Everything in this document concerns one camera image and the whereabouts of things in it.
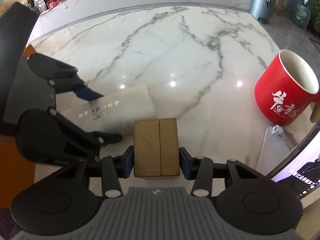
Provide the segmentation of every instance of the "white stand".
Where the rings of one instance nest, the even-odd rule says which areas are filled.
[[[288,131],[282,130],[278,125],[275,127],[268,127],[256,171],[260,172],[262,175],[267,175],[289,155],[296,145],[297,143],[294,141],[292,135],[288,135]]]

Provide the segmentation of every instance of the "wooden block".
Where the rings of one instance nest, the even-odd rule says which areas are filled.
[[[159,120],[136,121],[134,125],[135,177],[161,176]]]
[[[179,176],[179,145],[177,120],[175,118],[159,119],[161,175]]]

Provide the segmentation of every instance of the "screen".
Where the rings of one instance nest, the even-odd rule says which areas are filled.
[[[273,178],[301,199],[320,185],[320,132]]]

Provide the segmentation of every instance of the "silver screw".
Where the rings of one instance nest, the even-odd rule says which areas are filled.
[[[108,198],[116,198],[121,196],[121,192],[117,189],[109,189],[105,192]]]
[[[51,108],[49,112],[53,116],[55,116],[57,114],[57,111],[55,109],[53,109],[53,108]]]
[[[207,191],[206,189],[196,189],[193,191],[193,195],[195,195],[196,197],[206,197],[207,195],[209,195],[209,191]]]

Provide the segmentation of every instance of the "black cable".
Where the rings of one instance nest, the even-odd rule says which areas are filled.
[[[282,6],[283,6],[283,15],[282,16],[284,16],[284,14],[285,14],[284,0],[282,0]]]
[[[314,39],[312,39],[312,38],[309,38],[309,40],[312,42],[312,44],[316,47],[316,49],[317,49],[318,52],[320,53],[320,49],[318,48],[318,46],[315,45],[315,43],[318,44],[318,45],[320,45],[320,42],[317,41],[317,40],[314,40]]]

